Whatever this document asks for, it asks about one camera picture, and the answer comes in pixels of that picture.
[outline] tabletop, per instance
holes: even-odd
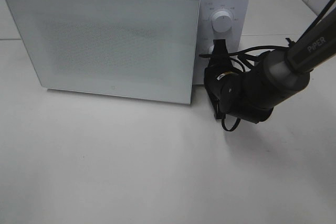
[[[285,45],[314,18],[250,0],[240,47]],[[0,0],[0,223],[334,224],[335,67],[226,133],[202,86],[191,105],[42,88]]]

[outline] white microwave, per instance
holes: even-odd
[[[214,39],[238,48],[248,0],[6,0],[43,87],[191,101]]]

